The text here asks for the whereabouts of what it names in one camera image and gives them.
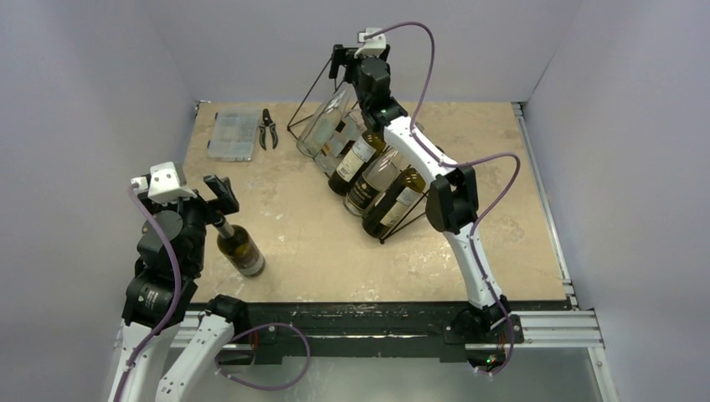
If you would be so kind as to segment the olive green wine bottle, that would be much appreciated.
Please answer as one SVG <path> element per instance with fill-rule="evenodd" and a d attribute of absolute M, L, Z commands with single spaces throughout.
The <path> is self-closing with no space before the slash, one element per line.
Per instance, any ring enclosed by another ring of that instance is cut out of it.
<path fill-rule="evenodd" d="M 427 182 L 401 154 L 393 155 L 397 176 L 387 178 L 387 187 L 365 210 L 362 227 L 374 238 L 385 236 L 422 198 Z"/>

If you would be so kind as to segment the dark green wine bottle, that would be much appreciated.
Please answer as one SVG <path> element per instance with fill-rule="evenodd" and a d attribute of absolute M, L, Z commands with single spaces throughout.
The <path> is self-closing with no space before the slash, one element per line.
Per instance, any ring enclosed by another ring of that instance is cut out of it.
<path fill-rule="evenodd" d="M 329 188 L 338 195 L 346 195 L 356 178 L 385 147 L 382 131 L 364 131 L 328 179 Z"/>

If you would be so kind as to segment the clear champagne bottle black label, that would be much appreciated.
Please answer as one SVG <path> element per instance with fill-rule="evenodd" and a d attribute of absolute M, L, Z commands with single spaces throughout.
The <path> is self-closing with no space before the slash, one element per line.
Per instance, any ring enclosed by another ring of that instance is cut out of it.
<path fill-rule="evenodd" d="M 372 201 L 387 187 L 385 180 L 397 176 L 391 158 L 398 153 L 386 144 L 383 152 L 356 178 L 343 200 L 343 205 L 350 214 L 362 216 Z"/>

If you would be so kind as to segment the green wine bottle white label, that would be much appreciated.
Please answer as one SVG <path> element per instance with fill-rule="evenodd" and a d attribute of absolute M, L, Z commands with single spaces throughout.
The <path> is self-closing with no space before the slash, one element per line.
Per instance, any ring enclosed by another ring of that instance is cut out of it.
<path fill-rule="evenodd" d="M 265 257 L 246 228 L 230 224 L 225 217 L 214 225 L 218 231 L 217 246 L 228 262 L 245 277 L 259 276 L 265 268 Z"/>

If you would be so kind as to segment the square clear bottle black cap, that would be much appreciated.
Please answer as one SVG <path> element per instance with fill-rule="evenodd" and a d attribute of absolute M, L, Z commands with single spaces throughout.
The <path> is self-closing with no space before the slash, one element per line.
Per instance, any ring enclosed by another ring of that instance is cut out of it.
<path fill-rule="evenodd" d="M 314 156 L 315 164 L 331 177 L 338 165 L 349 152 L 354 142 L 362 135 L 364 126 L 360 110 L 349 111 L 337 124 L 329 140 Z"/>

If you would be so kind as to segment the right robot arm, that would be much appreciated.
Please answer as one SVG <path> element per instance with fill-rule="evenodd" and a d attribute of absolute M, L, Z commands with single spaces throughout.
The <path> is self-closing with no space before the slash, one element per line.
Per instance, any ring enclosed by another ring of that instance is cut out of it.
<path fill-rule="evenodd" d="M 329 76 L 340 71 L 352 85 L 365 126 L 400 152 L 424 179 L 429 191 L 425 214 L 430 225 L 448 241 L 458 264 L 468 301 L 472 334 L 489 341 L 512 327 L 510 307 L 487 263 L 478 232 L 476 171 L 461 166 L 436 148 L 390 90 L 390 47 L 366 49 L 336 44 Z"/>

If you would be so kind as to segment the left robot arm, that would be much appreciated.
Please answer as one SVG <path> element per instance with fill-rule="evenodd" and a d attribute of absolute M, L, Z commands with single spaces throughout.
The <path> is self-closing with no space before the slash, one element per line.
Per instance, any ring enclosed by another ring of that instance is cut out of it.
<path fill-rule="evenodd" d="M 110 401 L 153 401 L 168 352 L 203 269 L 207 228 L 225 223 L 239 210 L 229 178 L 203 177 L 214 193 L 182 195 L 160 205 L 148 197 L 152 175 L 133 178 L 127 189 L 144 215 L 136 246 L 134 277 L 126 288 L 121 314 L 121 355 L 111 386 Z"/>

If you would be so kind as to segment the clear glass bottle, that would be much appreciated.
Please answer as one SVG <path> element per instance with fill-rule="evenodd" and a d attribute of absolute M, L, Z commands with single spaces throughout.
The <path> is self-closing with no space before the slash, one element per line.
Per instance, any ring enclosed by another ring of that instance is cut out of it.
<path fill-rule="evenodd" d="M 310 158 L 316 156 L 345 116 L 352 94 L 352 85 L 343 82 L 317 107 L 296 141 L 300 153 Z"/>

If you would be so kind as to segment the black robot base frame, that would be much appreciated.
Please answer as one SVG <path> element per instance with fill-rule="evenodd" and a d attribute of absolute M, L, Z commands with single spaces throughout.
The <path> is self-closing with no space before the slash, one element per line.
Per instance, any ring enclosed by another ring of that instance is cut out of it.
<path fill-rule="evenodd" d="M 286 357 L 436 358 L 496 367 L 510 348 L 593 348 L 602 345 L 594 312 L 569 301 L 514 301 L 512 336 L 504 327 L 473 328 L 463 301 L 251 302 L 255 334 L 223 347 L 224 365 L 280 364 Z"/>

